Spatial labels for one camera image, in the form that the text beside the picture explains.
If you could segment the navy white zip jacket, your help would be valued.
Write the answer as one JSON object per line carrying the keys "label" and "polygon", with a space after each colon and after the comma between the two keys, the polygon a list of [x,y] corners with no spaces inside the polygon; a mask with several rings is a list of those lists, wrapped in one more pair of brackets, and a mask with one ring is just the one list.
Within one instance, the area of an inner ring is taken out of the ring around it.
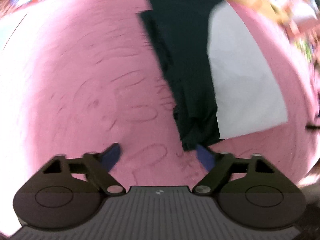
{"label": "navy white zip jacket", "polygon": [[267,59],[226,0],[149,2],[140,17],[176,102],[184,150],[288,121]]}

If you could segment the pink bunny print towel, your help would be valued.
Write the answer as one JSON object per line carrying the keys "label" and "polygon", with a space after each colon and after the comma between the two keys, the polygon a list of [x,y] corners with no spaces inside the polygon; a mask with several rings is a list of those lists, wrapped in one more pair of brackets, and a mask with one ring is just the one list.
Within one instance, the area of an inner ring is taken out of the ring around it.
{"label": "pink bunny print towel", "polygon": [[[233,174],[194,194],[208,171],[186,151],[176,102],[140,17],[149,0],[48,0],[12,14],[1,53],[1,236],[6,239],[293,239],[306,208],[297,183],[319,160],[313,70],[271,20],[228,2],[282,92],[288,121],[210,146],[262,155],[273,174]],[[122,195],[43,193],[56,155],[100,153]]]}

